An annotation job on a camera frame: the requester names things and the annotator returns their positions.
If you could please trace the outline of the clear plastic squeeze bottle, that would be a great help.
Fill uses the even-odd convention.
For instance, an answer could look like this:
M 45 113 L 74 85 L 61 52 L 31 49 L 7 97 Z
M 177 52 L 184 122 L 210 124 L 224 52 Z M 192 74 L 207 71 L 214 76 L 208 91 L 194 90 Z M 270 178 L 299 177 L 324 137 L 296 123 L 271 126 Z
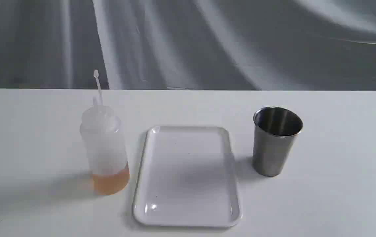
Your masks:
M 94 69 L 98 96 L 81 117 L 80 134 L 86 149 L 94 190 L 114 195 L 129 183 L 130 170 L 121 120 L 103 103 L 99 71 Z

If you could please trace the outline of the stainless steel cup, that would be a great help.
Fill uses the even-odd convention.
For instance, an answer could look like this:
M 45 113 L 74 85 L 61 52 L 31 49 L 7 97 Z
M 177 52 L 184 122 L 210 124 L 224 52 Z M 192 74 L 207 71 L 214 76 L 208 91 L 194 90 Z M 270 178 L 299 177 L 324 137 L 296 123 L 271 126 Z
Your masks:
M 266 177 L 279 175 L 303 129 L 302 119 L 282 107 L 263 107 L 253 115 L 252 167 Z

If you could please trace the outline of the white rectangular plastic tray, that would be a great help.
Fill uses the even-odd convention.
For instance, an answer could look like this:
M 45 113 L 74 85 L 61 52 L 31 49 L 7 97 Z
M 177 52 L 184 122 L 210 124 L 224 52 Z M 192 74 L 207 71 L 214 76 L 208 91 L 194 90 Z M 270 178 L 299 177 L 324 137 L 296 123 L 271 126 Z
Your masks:
M 237 225 L 242 205 L 228 131 L 217 126 L 150 128 L 132 211 L 137 222 L 149 226 Z

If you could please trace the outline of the grey fabric backdrop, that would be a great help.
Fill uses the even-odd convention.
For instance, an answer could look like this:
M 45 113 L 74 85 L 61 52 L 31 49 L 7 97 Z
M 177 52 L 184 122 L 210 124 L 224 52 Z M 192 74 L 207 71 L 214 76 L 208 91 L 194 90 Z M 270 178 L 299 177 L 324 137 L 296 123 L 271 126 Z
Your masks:
M 0 0 L 0 88 L 376 91 L 376 0 Z

